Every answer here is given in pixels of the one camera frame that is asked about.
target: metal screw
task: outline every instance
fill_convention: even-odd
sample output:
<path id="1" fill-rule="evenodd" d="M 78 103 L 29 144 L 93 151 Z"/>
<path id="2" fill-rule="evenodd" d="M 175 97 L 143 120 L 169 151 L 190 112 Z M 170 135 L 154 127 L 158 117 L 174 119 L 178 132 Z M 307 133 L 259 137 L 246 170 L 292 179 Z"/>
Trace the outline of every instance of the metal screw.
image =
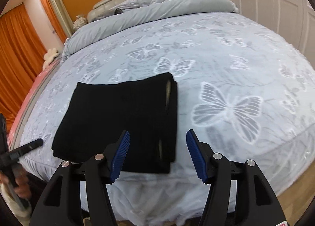
<path id="1" fill-rule="evenodd" d="M 215 159 L 217 159 L 217 160 L 222 159 L 222 155 L 221 155 L 220 153 L 214 153 L 214 154 L 213 154 L 213 157 L 214 157 Z"/>
<path id="2" fill-rule="evenodd" d="M 104 158 L 104 155 L 103 154 L 96 154 L 95 157 L 94 157 L 96 160 L 102 160 Z"/>
<path id="3" fill-rule="evenodd" d="M 253 160 L 247 161 L 247 164 L 248 164 L 249 166 L 254 166 L 254 165 L 256 165 L 255 161 L 253 161 Z"/>
<path id="4" fill-rule="evenodd" d="M 61 166 L 62 167 L 67 167 L 67 166 L 69 166 L 70 165 L 70 162 L 69 161 L 63 161 L 62 163 L 61 163 Z"/>

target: bed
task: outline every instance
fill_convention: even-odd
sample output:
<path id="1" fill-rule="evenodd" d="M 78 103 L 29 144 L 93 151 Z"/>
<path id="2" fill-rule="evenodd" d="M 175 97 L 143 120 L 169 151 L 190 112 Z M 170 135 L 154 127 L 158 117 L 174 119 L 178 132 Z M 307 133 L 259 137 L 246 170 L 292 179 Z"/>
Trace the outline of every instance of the bed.
<path id="1" fill-rule="evenodd" d="M 88 21 L 124 1 L 99 2 Z M 254 159 L 275 193 L 285 195 L 315 157 L 315 71 L 282 37 L 236 11 L 228 0 L 173 0 L 80 28 L 66 43 L 63 63 L 19 143 L 40 137 L 44 146 L 21 159 L 22 165 L 48 181 L 61 163 L 51 144 L 77 82 L 115 84 L 168 71 L 178 83 L 176 161 L 168 175 L 122 172 L 108 186 L 116 219 L 183 225 L 201 215 L 209 186 L 197 178 L 185 144 L 190 128 L 230 160 Z M 215 103 L 219 110 L 213 110 Z M 297 198 L 283 200 L 292 214 L 290 202 Z M 83 182 L 81 203 L 88 210 Z"/>

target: folded black towel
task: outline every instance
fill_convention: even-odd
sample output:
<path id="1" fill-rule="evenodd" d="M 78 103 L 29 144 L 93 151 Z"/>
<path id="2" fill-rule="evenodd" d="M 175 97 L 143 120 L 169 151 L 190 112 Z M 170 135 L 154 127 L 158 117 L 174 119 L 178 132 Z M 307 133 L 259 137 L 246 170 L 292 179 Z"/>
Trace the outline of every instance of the folded black towel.
<path id="1" fill-rule="evenodd" d="M 177 83 L 170 73 L 116 85 L 79 82 L 54 137 L 54 156 L 86 161 L 123 130 L 130 147 L 122 170 L 170 172 L 177 134 Z"/>

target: bedspread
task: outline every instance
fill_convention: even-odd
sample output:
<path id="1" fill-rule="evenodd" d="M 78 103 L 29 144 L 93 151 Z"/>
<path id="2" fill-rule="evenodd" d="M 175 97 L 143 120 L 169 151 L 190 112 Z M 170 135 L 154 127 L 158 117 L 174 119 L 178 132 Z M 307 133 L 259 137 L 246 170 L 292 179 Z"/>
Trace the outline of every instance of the bedspread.
<path id="1" fill-rule="evenodd" d="M 53 136 L 78 81 L 113 84 L 163 72 L 172 73 L 178 83 L 176 161 L 169 175 L 121 172 L 108 186 L 116 219 L 182 225 L 201 215 L 209 186 L 197 178 L 185 143 L 191 128 L 230 160 L 254 159 L 276 194 L 314 160 L 311 65 L 254 21 L 235 13 L 199 13 L 131 27 L 68 58 L 41 94 L 23 133 L 21 145 L 41 137 L 44 146 L 21 163 L 50 179 L 61 163 L 52 155 Z M 81 192 L 87 209 L 84 183 Z M 232 184 L 229 211 L 234 205 Z"/>

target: wooden floor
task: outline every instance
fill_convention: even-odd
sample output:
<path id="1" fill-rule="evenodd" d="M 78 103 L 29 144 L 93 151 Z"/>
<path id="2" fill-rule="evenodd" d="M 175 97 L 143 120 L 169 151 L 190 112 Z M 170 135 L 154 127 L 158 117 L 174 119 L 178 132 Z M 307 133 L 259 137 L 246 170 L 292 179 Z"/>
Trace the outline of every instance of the wooden floor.
<path id="1" fill-rule="evenodd" d="M 303 215 L 315 195 L 315 161 L 278 200 L 290 225 Z"/>

